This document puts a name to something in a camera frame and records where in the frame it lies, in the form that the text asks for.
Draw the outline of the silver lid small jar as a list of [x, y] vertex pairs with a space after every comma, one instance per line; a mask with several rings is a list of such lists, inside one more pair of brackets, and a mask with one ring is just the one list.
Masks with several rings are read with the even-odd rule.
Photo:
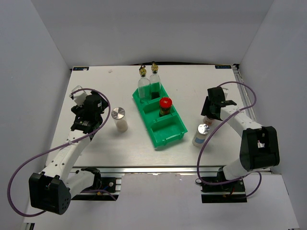
[[204, 124], [207, 124], [208, 126], [211, 126], [213, 124], [213, 122], [214, 122], [213, 119], [211, 119], [211, 118], [209, 118], [207, 116], [204, 116], [204, 118], [203, 118], [203, 123]]

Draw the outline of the blue label shaker jar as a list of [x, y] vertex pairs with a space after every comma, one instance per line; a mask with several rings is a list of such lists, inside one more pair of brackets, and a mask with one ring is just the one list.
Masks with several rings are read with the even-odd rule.
[[204, 144], [209, 132], [210, 127], [207, 124], [199, 124], [192, 139], [192, 144], [194, 146], [201, 147]]

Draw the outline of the white powder shaker jar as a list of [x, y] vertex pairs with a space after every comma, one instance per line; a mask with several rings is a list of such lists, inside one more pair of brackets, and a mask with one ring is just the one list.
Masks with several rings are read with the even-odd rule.
[[126, 120], [126, 112], [122, 107], [116, 107], [111, 111], [118, 132], [126, 132], [128, 130], [128, 123]]

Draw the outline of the red lid sauce jar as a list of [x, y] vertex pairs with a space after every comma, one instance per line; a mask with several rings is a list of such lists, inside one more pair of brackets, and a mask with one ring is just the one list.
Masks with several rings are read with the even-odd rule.
[[159, 116], [169, 115], [172, 104], [172, 100], [169, 97], [162, 97], [159, 101]]

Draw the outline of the glass oil bottle gold spout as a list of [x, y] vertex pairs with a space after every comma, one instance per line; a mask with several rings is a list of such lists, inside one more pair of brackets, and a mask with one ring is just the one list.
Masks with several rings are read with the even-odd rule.
[[151, 99], [160, 97], [161, 79], [158, 75], [158, 65], [153, 61], [151, 66], [152, 74], [149, 78], [151, 86]]

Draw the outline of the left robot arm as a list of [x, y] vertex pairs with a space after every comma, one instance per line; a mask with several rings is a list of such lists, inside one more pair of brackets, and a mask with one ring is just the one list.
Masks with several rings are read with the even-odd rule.
[[66, 146], [40, 173], [29, 178], [30, 204], [34, 208], [62, 215], [71, 199], [82, 191], [97, 191], [101, 187], [101, 175], [97, 168], [85, 167], [70, 176], [71, 169], [83, 150], [94, 138], [103, 123], [102, 114], [108, 103], [101, 95], [82, 93], [71, 109], [75, 120], [71, 126]]

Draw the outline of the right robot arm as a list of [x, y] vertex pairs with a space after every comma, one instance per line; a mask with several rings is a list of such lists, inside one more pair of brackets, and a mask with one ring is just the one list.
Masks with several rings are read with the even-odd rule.
[[232, 100], [227, 100], [222, 87], [209, 88], [202, 114], [207, 118], [227, 123], [241, 137], [239, 157], [219, 169], [214, 184], [228, 191], [234, 181], [258, 169], [280, 163], [277, 131], [249, 118]]

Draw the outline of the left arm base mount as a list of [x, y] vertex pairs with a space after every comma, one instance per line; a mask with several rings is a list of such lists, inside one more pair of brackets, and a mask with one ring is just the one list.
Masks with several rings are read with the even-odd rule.
[[67, 183], [72, 200], [116, 201], [121, 178], [101, 173], [97, 168], [82, 168]]

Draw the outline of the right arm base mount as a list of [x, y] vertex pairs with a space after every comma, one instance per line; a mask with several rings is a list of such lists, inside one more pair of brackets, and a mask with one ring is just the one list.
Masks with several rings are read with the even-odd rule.
[[201, 187], [203, 204], [246, 203], [246, 191], [242, 180], [224, 185], [206, 185], [200, 179], [195, 183]]

